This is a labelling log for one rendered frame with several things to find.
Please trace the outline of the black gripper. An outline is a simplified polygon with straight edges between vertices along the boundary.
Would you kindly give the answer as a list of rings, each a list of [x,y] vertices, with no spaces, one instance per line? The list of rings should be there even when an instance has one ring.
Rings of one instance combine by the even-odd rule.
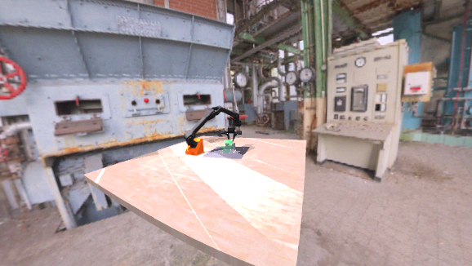
[[[229,124],[229,126],[235,126],[235,125]],[[220,133],[221,133],[221,134],[226,134],[227,137],[228,137],[228,140],[229,140],[229,133],[230,133],[230,134],[234,134],[234,136],[233,136],[233,142],[234,142],[234,138],[235,138],[235,136],[236,136],[237,134],[239,134],[239,135],[242,134],[241,131],[221,131]]]

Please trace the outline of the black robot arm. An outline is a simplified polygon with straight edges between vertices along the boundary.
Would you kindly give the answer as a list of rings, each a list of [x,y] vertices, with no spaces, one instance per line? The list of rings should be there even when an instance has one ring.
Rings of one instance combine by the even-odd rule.
[[[210,119],[213,119],[216,115],[220,112],[226,113],[231,117],[227,118],[229,120],[229,124],[233,124],[235,126],[241,126],[241,120],[239,120],[239,114],[235,111],[230,111],[221,107],[220,105],[216,107],[211,107],[206,110],[203,117],[197,122],[197,124],[191,129],[184,133],[184,141],[187,143],[190,148],[195,149],[197,148],[198,142],[194,139],[196,138],[196,132]],[[228,131],[236,130],[235,126],[229,126]]]

